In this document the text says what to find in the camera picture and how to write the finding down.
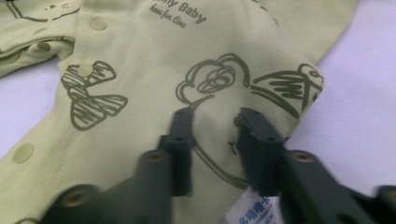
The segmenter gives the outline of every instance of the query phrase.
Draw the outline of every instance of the white surface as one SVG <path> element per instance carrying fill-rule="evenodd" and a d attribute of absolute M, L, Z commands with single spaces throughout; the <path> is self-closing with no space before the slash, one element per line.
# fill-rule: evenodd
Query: white surface
<path fill-rule="evenodd" d="M 396 1 L 360 0 L 318 66 L 326 88 L 289 140 L 320 157 L 344 185 L 373 195 L 396 185 Z M 0 158 L 51 110 L 58 60 L 0 78 Z"/>
<path fill-rule="evenodd" d="M 319 156 L 344 185 L 374 194 L 396 185 L 396 1 L 360 0 L 319 64 L 326 87 L 289 149 Z"/>

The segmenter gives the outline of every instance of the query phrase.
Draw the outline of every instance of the metal screw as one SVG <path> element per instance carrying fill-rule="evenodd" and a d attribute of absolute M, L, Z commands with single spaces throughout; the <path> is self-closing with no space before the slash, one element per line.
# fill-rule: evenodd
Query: metal screw
<path fill-rule="evenodd" d="M 293 153 L 293 158 L 297 161 L 300 162 L 313 162 L 315 160 L 315 158 L 311 155 L 309 155 L 308 153 L 304 153 L 304 152 L 296 152 Z"/>
<path fill-rule="evenodd" d="M 151 162 L 162 161 L 164 158 L 165 156 L 161 152 L 151 152 L 147 155 L 148 161 Z"/>
<path fill-rule="evenodd" d="M 396 202 L 396 190 L 393 190 L 389 193 L 389 197 Z"/>
<path fill-rule="evenodd" d="M 76 190 L 65 195 L 61 201 L 64 207 L 76 207 L 89 202 L 91 194 L 86 190 Z"/>
<path fill-rule="evenodd" d="M 265 140 L 267 140 L 268 142 L 275 142 L 275 141 L 276 141 L 276 138 L 273 137 L 273 136 L 269 136 L 269 137 L 267 137 Z"/>

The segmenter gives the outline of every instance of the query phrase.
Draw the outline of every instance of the light green onesie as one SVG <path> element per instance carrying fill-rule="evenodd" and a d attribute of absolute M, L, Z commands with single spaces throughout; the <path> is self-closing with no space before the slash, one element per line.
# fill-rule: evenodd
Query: light green onesie
<path fill-rule="evenodd" d="M 239 108 L 285 138 L 323 88 L 315 64 L 356 0 L 0 1 L 0 77 L 57 55 L 52 111 L 0 160 L 0 223 L 39 220 L 65 189 L 134 173 L 194 109 L 193 192 L 176 224 L 219 223 L 248 182 L 234 150 Z"/>

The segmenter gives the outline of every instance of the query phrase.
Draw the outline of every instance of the snap button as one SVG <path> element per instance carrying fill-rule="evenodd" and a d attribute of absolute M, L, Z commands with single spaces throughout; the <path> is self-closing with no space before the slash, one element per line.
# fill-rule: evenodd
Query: snap button
<path fill-rule="evenodd" d="M 32 156 L 35 148 L 32 144 L 25 144 L 17 149 L 12 157 L 12 160 L 16 163 L 24 163 Z"/>
<path fill-rule="evenodd" d="M 91 21 L 91 28 L 94 30 L 105 30 L 107 28 L 107 25 L 104 21 L 96 19 Z"/>
<path fill-rule="evenodd" d="M 38 224 L 39 221 L 35 218 L 24 218 L 22 220 L 17 221 L 15 224 Z"/>
<path fill-rule="evenodd" d="M 50 45 L 48 43 L 38 43 L 37 47 L 44 51 L 50 51 Z"/>
<path fill-rule="evenodd" d="M 81 77 L 88 77 L 93 72 L 93 67 L 90 64 L 84 63 L 79 66 L 77 73 Z"/>

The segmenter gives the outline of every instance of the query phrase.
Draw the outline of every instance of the white tag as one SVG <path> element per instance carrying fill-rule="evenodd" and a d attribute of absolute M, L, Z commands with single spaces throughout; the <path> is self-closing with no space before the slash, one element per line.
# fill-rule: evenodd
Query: white tag
<path fill-rule="evenodd" d="M 249 187 L 221 224 L 282 224 L 277 197 L 261 197 Z"/>

